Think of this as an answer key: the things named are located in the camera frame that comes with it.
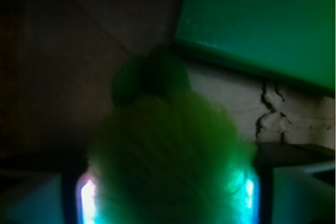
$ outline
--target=glowing light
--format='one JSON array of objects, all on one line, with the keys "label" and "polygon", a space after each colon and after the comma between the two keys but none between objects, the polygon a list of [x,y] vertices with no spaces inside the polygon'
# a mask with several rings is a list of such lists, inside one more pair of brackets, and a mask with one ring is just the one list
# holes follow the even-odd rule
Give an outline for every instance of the glowing light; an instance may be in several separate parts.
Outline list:
[{"label": "glowing light", "polygon": [[247,197],[245,199],[246,207],[248,209],[252,209],[253,205],[253,192],[254,192],[254,184],[252,180],[248,179],[246,181],[246,192],[247,192]]},{"label": "glowing light", "polygon": [[82,202],[82,214],[83,224],[95,224],[96,206],[94,205],[96,185],[92,180],[88,180],[87,183],[81,189],[81,202]]}]

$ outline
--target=green board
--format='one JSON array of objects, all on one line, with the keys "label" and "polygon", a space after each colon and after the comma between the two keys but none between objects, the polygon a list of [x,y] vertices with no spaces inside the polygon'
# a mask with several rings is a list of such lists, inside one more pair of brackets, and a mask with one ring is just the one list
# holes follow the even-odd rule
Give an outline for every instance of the green board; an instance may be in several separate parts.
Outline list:
[{"label": "green board", "polygon": [[174,46],[335,96],[335,0],[184,0]]}]

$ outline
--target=crack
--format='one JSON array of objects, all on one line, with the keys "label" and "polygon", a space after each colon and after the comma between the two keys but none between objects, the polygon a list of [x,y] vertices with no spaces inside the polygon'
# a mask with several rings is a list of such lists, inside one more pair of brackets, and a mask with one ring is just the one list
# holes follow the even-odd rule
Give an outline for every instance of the crack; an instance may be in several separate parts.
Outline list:
[{"label": "crack", "polygon": [[[256,126],[255,141],[256,141],[256,143],[262,141],[262,139],[260,137],[260,134],[261,134],[261,132],[262,132],[262,130],[264,128],[264,126],[262,125],[263,124],[262,120],[266,116],[268,116],[268,115],[277,114],[277,115],[280,115],[279,122],[278,122],[278,124],[279,124],[278,127],[283,128],[283,130],[277,131],[277,133],[280,134],[279,141],[280,141],[281,144],[286,144],[286,134],[285,134],[286,133],[286,129],[282,125],[283,124],[283,120],[281,120],[281,119],[282,118],[286,119],[289,124],[292,124],[292,122],[287,118],[287,116],[284,113],[282,113],[281,111],[279,111],[278,109],[276,109],[277,106],[273,104],[273,102],[276,102],[276,100],[274,100],[274,96],[273,96],[274,94],[276,94],[278,97],[280,97],[281,100],[282,100],[282,102],[285,101],[283,95],[279,91],[278,84],[274,83],[274,89],[272,89],[272,90],[270,90],[271,87],[272,86],[267,87],[267,80],[264,79],[263,80],[263,85],[262,85],[262,94],[261,94],[261,97],[260,97],[260,101],[261,101],[262,104],[265,105],[265,107],[269,110],[269,112],[263,114],[256,121],[256,124],[255,124],[255,126]],[[271,128],[265,128],[265,130],[272,131],[272,130],[274,130],[274,128],[272,128],[272,126],[271,126]]]},{"label": "crack", "polygon": [[269,109],[270,112],[263,114],[256,121],[256,134],[255,134],[255,137],[256,137],[255,142],[256,143],[259,142],[259,134],[261,133],[261,129],[263,128],[262,124],[261,124],[262,119],[266,115],[269,115],[269,114],[272,114],[272,113],[276,112],[276,109],[273,107],[273,105],[271,103],[269,103],[268,101],[266,101],[266,98],[265,98],[265,95],[266,95],[266,86],[267,86],[267,81],[266,81],[266,79],[263,79],[263,85],[261,87],[262,94],[261,94],[261,97],[260,97],[260,101],[261,101],[262,104],[264,104],[266,106],[267,109]]},{"label": "crack", "polygon": [[280,112],[280,116],[281,116],[282,118],[285,118],[289,124],[292,124],[292,122],[291,122],[291,121],[287,118],[287,116],[286,116],[285,114],[283,114],[282,112]]},{"label": "crack", "polygon": [[263,114],[261,117],[258,118],[258,120],[256,122],[256,134],[255,134],[256,142],[258,141],[258,135],[260,134],[261,129],[263,128],[262,125],[261,125],[261,119],[263,119],[263,117],[265,115],[267,115],[267,114]]},{"label": "crack", "polygon": [[275,93],[276,93],[278,96],[281,97],[281,99],[282,99],[283,102],[285,101],[284,97],[282,96],[282,94],[281,94],[280,91],[279,91],[279,84],[278,84],[277,82],[275,83]]},{"label": "crack", "polygon": [[280,144],[286,144],[286,140],[285,140],[285,132],[283,131],[280,135]]},{"label": "crack", "polygon": [[261,102],[266,106],[266,108],[268,108],[270,110],[271,113],[274,113],[276,112],[276,109],[273,107],[273,105],[268,102],[265,98],[265,95],[266,95],[266,86],[267,86],[267,81],[266,80],[263,80],[263,85],[262,85],[262,94],[261,94]]}]

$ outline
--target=wall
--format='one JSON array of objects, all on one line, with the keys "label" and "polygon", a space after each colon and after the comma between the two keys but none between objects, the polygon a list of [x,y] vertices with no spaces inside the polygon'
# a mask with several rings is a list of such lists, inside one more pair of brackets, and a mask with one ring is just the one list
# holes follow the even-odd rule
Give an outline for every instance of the wall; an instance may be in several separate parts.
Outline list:
[{"label": "wall", "polygon": [[[25,0],[19,26],[27,150],[82,148],[112,109],[114,70],[171,42],[182,0]],[[335,101],[185,60],[197,92],[224,105],[250,141],[335,148]]]}]

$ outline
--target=blue light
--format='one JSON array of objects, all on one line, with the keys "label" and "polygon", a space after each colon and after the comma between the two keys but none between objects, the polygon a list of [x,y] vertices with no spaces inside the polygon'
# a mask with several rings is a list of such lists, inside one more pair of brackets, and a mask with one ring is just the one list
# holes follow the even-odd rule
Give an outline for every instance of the blue light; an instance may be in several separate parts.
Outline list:
[{"label": "blue light", "polygon": [[253,192],[254,192],[254,184],[251,179],[248,179],[246,181],[246,192],[247,192],[247,197],[245,199],[245,207],[248,209],[252,209],[253,206]]}]

